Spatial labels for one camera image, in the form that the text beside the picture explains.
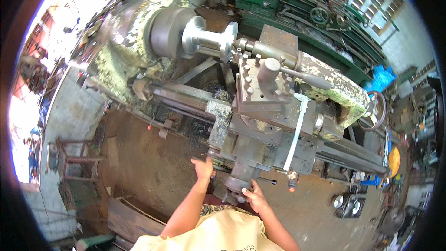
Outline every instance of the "person's hand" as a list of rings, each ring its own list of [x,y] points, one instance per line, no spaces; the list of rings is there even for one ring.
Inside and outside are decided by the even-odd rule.
[[[198,159],[190,159],[195,165],[195,172],[197,173],[198,180],[209,181],[212,176],[215,176],[214,167],[212,167],[212,160],[210,157],[206,157],[206,162]]]
[[[260,189],[257,182],[253,179],[251,179],[251,181],[253,182],[253,192],[249,191],[246,188],[243,188],[242,193],[247,197],[248,202],[253,208],[253,210],[256,213],[261,214],[262,212],[265,212],[266,210],[270,209],[270,207],[269,204],[266,202],[262,190]]]

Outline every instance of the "lathe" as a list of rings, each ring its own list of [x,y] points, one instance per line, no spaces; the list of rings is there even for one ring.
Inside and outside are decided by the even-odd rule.
[[[84,87],[160,136],[208,145],[236,197],[261,171],[286,173],[293,188],[315,159],[389,176],[386,159],[343,137],[361,118],[371,119],[368,130],[382,124],[381,93],[368,95],[298,51],[293,34],[264,25],[251,41],[238,32],[235,22],[206,31],[187,0],[112,0],[87,24],[70,64],[81,69]],[[210,57],[198,64],[197,52]]]
[[[385,63],[381,46],[363,29],[370,19],[346,0],[227,0],[241,14],[243,34],[271,25],[299,37],[298,49],[341,70],[357,84]]]

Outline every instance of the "lever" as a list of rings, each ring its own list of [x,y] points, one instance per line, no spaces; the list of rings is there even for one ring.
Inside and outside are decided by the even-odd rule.
[[[297,71],[288,69],[286,67],[281,67],[280,71],[282,73],[288,74],[290,76],[298,77],[299,79],[302,79],[304,82],[306,82],[310,86],[314,86],[314,87],[319,88],[319,89],[330,90],[330,89],[333,88],[333,84],[332,83],[330,83],[329,81],[326,81],[326,80],[324,80],[321,77],[316,76],[316,75],[297,72]]]
[[[277,180],[275,179],[268,179],[268,178],[264,178],[264,177],[258,177],[257,178],[260,181],[267,181],[267,182],[271,182],[272,185],[276,185],[277,184]]]

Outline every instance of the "wooden board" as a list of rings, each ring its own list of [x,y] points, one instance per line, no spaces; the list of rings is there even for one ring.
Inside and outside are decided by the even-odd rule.
[[[108,225],[115,233],[135,243],[142,235],[159,235],[164,225],[111,198],[108,203]]]
[[[107,139],[108,163],[110,167],[119,167],[118,142],[116,137]]]

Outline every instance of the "dirty floor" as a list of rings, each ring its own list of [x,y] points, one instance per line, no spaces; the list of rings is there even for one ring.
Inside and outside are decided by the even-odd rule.
[[[124,111],[112,111],[105,120],[102,150],[107,153],[107,138],[115,136],[119,166],[110,167],[108,162],[99,165],[104,186],[135,194],[137,200],[156,210],[156,217],[166,221],[196,181],[191,156],[207,149],[192,149],[186,138],[171,134],[162,139],[157,128],[148,131],[145,122]],[[259,185],[302,250],[368,250],[378,224],[375,219],[380,216],[380,191],[369,188],[359,219],[339,219],[334,216],[330,201],[335,194],[348,190],[344,185],[301,175],[298,188],[290,193],[286,175],[263,172],[262,176],[277,179],[277,185],[264,181],[259,181]],[[217,173],[215,195],[219,198],[224,194],[226,177],[226,173]]]

